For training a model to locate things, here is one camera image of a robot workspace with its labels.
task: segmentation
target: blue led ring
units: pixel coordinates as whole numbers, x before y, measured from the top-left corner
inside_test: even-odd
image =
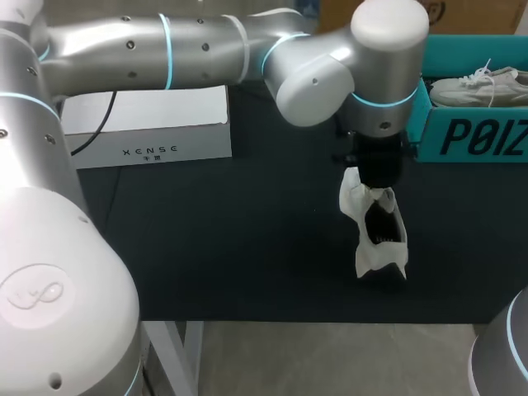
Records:
[[[513,355],[513,359],[517,363],[517,366],[519,367],[519,370],[524,375],[525,379],[528,381],[528,370],[526,369],[525,365],[522,363],[521,357],[519,356],[519,353],[517,352],[517,349],[515,348],[515,343],[513,342],[513,336],[512,336],[512,310],[513,305],[519,297],[521,293],[516,295],[515,299],[510,304],[510,308],[508,308],[508,315],[506,318],[506,330],[507,330],[507,337],[508,337],[508,344],[510,344],[511,353]]]
[[[44,53],[41,56],[39,56],[39,61],[42,62],[44,59],[46,59],[49,53],[50,53],[50,45],[48,45],[48,47],[46,48],[46,51],[44,51]]]
[[[135,371],[134,379],[132,379],[132,384],[130,384],[130,387],[129,387],[129,389],[126,391],[125,396],[129,396],[129,394],[130,394],[130,390],[132,390],[132,388],[134,387],[135,381],[138,379],[139,367],[141,367],[141,361],[139,361],[138,369]]]
[[[264,55],[264,60],[262,60],[262,66],[261,66],[261,73],[262,75],[264,75],[264,64],[266,64],[266,61],[267,59],[270,57],[271,55],[271,52],[273,52],[273,50],[275,48],[277,48],[279,45],[281,45],[282,43],[284,43],[285,41],[288,41],[288,40],[291,40],[291,39],[294,39],[295,37],[304,37],[304,36],[307,36],[309,34],[307,33],[298,33],[296,35],[285,35],[283,37],[281,37],[267,52],[266,52],[266,55]]]
[[[402,105],[403,103],[405,103],[406,101],[411,99],[414,96],[414,94],[417,92],[417,90],[418,90],[418,87],[416,87],[416,89],[414,91],[412,91],[412,94],[409,95],[408,97],[406,97],[405,99],[402,99],[401,101],[395,101],[393,103],[374,103],[373,101],[366,101],[365,99],[362,99],[359,96],[357,96],[355,93],[352,93],[352,96],[358,102],[363,103],[364,105],[367,105],[367,106],[373,106],[373,107],[394,107],[394,106]]]
[[[15,97],[17,99],[24,99],[25,101],[32,101],[33,103],[36,103],[37,105],[40,105],[44,107],[46,110],[50,111],[51,114],[53,114],[57,120],[60,120],[59,115],[57,112],[48,106],[43,101],[37,99],[36,97],[30,97],[29,95],[24,95],[23,93],[16,93],[16,92],[0,92],[0,97]]]
[[[167,42],[167,84],[165,89],[171,89],[172,85],[172,41],[171,41],[171,29],[168,26],[167,17],[163,14],[159,14],[162,19],[163,30],[165,31],[165,41]]]

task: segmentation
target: teal shoe box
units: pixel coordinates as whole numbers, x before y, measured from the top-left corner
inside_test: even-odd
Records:
[[[459,78],[482,68],[528,71],[528,36],[431,35],[424,78]],[[528,163],[528,108],[434,107],[420,82],[408,126],[422,163]]]

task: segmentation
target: shoelace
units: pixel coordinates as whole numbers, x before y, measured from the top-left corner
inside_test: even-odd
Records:
[[[486,63],[486,66],[483,68],[478,68],[474,74],[470,74],[469,76],[463,76],[462,78],[459,78],[459,81],[469,87],[474,87],[478,83],[480,83],[482,80],[489,80],[492,82],[492,100],[489,101],[488,107],[492,106],[493,98],[495,97],[495,80],[493,78],[489,77],[488,74],[490,74],[492,71],[488,68],[489,63],[491,62],[491,59],[488,59],[488,62]]]

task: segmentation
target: xense logo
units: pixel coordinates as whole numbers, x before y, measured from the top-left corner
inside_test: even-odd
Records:
[[[143,155],[143,154],[154,154],[154,153],[166,153],[167,150],[178,151],[178,147],[177,146],[171,146],[170,148],[164,148],[163,146],[158,147],[158,148],[150,147],[150,148],[146,148],[145,150],[143,150],[142,148],[137,148],[136,150],[132,150],[132,153]],[[131,155],[130,150],[123,150],[123,155]]]
[[[514,127],[524,127],[522,132],[515,131],[511,141],[506,144]],[[497,120],[481,121],[473,126],[470,120],[464,118],[453,119],[449,124],[442,144],[440,155],[446,155],[453,144],[467,144],[467,152],[471,155],[482,155],[493,147],[493,155],[523,155],[525,152],[518,148],[528,135],[528,120],[508,120],[500,130]]]

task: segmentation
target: gray floor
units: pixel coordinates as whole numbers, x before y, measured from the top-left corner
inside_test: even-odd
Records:
[[[58,25],[153,12],[243,15],[292,1],[47,0],[45,7]],[[469,396],[473,340],[469,325],[207,323],[200,396]],[[158,396],[170,394],[162,375],[152,380]]]

